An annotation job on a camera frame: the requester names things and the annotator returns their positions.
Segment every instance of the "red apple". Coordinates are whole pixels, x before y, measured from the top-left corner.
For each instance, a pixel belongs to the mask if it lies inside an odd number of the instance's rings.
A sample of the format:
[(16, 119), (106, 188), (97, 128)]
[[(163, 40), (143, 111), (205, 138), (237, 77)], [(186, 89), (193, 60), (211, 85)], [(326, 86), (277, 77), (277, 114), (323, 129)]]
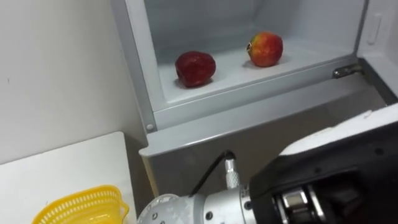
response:
[(281, 58), (284, 45), (278, 35), (260, 32), (251, 39), (246, 50), (256, 66), (270, 67), (276, 65)]
[(205, 84), (216, 72), (216, 62), (210, 54), (186, 52), (175, 62), (178, 79), (186, 87)]

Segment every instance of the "black cable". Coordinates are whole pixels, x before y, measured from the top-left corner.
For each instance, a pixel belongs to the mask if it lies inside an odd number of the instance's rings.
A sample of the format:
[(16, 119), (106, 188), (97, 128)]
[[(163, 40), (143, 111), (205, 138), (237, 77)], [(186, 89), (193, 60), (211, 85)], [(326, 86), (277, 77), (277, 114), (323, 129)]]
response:
[(199, 180), (199, 182), (196, 184), (196, 186), (193, 188), (193, 190), (191, 191), (189, 197), (194, 196), (195, 194), (197, 194), (199, 192), (199, 190), (201, 189), (201, 187), (203, 186), (203, 184), (206, 182), (207, 178), (209, 178), (210, 174), (216, 169), (217, 165), (223, 161), (224, 159), (235, 159), (235, 154), (229, 150), (221, 153), (221, 155), (219, 155), (217, 157), (217, 159), (209, 166), (209, 168), (207, 168), (207, 171), (205, 172), (205, 174), (203, 174), (203, 176), (201, 177), (201, 179)]

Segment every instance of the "metal hinge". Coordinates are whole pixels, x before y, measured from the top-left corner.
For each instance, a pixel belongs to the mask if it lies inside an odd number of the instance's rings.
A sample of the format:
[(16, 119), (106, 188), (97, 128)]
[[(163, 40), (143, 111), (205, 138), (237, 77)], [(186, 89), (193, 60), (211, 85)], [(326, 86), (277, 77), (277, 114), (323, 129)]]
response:
[(359, 64), (352, 64), (352, 65), (347, 65), (341, 68), (336, 68), (333, 71), (332, 77), (333, 78), (343, 78), (346, 77), (347, 75), (352, 75), (355, 73), (363, 73), (362, 72), (362, 67)]

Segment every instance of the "white counter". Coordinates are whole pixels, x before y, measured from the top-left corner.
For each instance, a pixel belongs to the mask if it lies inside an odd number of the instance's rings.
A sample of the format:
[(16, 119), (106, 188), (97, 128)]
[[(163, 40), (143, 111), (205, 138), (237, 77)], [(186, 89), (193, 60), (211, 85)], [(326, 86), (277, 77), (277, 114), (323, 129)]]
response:
[(48, 203), (103, 184), (115, 185), (136, 210), (124, 134), (117, 132), (0, 166), (0, 223), (31, 223)]

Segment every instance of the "yellow basket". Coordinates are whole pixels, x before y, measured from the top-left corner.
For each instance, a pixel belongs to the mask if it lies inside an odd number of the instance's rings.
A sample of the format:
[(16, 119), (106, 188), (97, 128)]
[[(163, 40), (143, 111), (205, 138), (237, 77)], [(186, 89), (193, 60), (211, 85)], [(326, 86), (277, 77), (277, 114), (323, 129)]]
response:
[(52, 202), (32, 224), (122, 224), (128, 211), (119, 189), (103, 185)]

